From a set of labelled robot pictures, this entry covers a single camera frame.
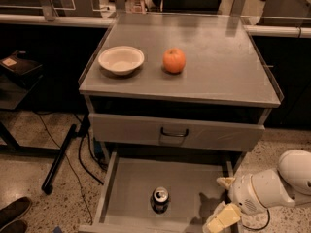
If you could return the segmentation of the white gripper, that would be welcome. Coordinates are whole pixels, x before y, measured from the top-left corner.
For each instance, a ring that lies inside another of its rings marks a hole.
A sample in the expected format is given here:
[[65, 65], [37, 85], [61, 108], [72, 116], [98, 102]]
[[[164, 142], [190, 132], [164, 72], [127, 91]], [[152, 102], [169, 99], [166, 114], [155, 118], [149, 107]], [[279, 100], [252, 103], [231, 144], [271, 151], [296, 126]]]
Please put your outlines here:
[[253, 189], [251, 174], [236, 179], [234, 177], [219, 177], [217, 183], [224, 189], [229, 189], [228, 197], [232, 203], [221, 202], [216, 207], [202, 226], [203, 233], [224, 233], [226, 229], [241, 219], [241, 210], [247, 215], [263, 212], [263, 205]]

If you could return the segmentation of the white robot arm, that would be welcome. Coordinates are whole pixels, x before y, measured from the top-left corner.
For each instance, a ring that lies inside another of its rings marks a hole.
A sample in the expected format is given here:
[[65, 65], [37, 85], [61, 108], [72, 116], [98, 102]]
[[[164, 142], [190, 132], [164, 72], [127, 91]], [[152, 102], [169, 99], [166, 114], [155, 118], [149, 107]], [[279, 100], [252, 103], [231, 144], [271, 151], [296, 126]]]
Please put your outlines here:
[[269, 213], [268, 209], [293, 208], [311, 203], [311, 153], [284, 152], [276, 168], [240, 177], [219, 177], [217, 183], [228, 191], [230, 202], [221, 202], [202, 226], [203, 233], [225, 233], [243, 214]]

